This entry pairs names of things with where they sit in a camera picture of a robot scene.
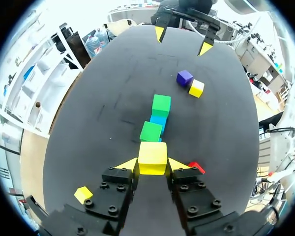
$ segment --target black table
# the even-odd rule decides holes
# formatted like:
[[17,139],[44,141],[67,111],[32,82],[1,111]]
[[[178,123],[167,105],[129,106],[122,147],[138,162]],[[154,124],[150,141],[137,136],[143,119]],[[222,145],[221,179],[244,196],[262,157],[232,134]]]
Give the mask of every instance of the black table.
[[[78,187],[99,184],[102,172],[134,157],[151,115],[154,94],[172,97],[163,135],[168,156],[197,161],[224,214],[242,213],[258,162],[256,106],[231,47],[216,43],[201,57],[202,38],[168,28],[162,44],[153,26],[131,28],[86,67],[64,103],[50,136],[43,190],[48,212],[63,204],[83,209]],[[197,99],[176,83],[187,69],[205,83]],[[164,176],[141,176],[121,235],[183,235]]]

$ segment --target green cube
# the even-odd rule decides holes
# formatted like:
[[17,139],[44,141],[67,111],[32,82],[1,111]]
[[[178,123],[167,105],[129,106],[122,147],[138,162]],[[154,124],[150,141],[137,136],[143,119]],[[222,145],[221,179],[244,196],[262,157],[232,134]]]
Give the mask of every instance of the green cube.
[[171,97],[155,94],[152,105],[152,116],[168,117],[171,109],[171,102]]
[[142,142],[158,142],[161,136],[162,126],[160,124],[145,121],[140,134]]

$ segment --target blue cube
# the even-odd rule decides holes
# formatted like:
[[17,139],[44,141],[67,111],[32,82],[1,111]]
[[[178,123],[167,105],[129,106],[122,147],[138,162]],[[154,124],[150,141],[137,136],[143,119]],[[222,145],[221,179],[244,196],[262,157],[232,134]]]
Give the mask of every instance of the blue cube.
[[183,70],[181,72],[178,72],[176,81],[184,87],[191,83],[192,79],[193,75],[190,74],[187,70]]
[[151,123],[160,124],[162,126],[162,132],[161,132],[161,134],[164,133],[165,125],[166,125],[166,121],[167,121],[167,118],[166,117],[151,116],[151,119],[149,119],[149,121]]

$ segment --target yellow cube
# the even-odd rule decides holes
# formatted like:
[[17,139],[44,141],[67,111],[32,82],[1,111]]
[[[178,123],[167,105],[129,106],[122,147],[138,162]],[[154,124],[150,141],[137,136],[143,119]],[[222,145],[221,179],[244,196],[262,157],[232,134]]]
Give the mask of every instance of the yellow cube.
[[205,88],[204,83],[197,80],[193,80],[191,88],[189,90],[189,94],[199,98],[201,94],[203,93],[204,88]]
[[163,175],[167,164],[166,143],[141,142],[138,163],[142,175]]
[[91,196],[93,196],[93,194],[86,186],[78,188],[77,191],[75,191],[74,193],[74,197],[76,197],[81,204],[84,203],[85,199],[88,199]]

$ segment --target purple cube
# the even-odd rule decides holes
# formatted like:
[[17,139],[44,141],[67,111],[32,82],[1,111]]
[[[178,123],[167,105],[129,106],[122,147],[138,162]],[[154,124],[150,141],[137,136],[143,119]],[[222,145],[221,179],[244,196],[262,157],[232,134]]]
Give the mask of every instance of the purple cube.
[[192,78],[192,74],[190,74],[187,70],[183,70],[177,74],[177,83],[179,83],[181,86],[186,86],[192,81]]

